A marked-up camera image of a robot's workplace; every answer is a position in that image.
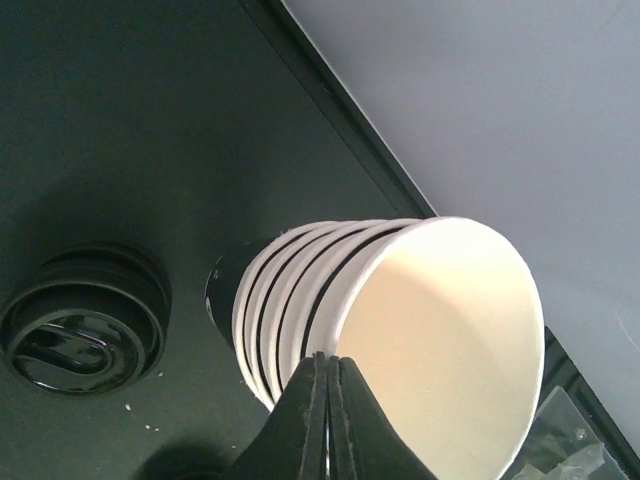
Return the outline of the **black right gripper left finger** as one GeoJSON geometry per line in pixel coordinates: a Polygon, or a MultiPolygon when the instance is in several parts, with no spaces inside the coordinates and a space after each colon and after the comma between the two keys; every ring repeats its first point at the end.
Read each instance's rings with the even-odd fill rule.
{"type": "Polygon", "coordinates": [[[224,479],[326,477],[327,359],[302,360],[266,424],[224,479]]]}

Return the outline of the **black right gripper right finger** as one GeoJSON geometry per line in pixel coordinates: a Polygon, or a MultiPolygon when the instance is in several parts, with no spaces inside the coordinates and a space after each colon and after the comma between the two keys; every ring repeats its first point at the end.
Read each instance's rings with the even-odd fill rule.
{"type": "Polygon", "coordinates": [[[328,360],[331,479],[433,479],[401,440],[354,360],[328,360]]]}

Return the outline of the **right paper cup stack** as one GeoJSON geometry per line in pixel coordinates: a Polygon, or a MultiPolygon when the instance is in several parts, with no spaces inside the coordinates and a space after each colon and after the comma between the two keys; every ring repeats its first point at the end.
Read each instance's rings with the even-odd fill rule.
{"type": "Polygon", "coordinates": [[[315,353],[355,361],[440,479],[497,479],[533,422],[544,320],[529,267],[471,219],[321,221],[224,253],[211,320],[273,409],[315,353]]]}

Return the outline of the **black lid stack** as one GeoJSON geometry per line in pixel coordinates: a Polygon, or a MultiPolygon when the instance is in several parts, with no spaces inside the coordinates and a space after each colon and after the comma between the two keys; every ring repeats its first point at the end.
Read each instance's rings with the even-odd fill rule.
{"type": "Polygon", "coordinates": [[[166,345],[169,277],[128,244],[88,242],[42,262],[1,307],[1,352],[21,383],[94,398],[147,376],[166,345]]]}

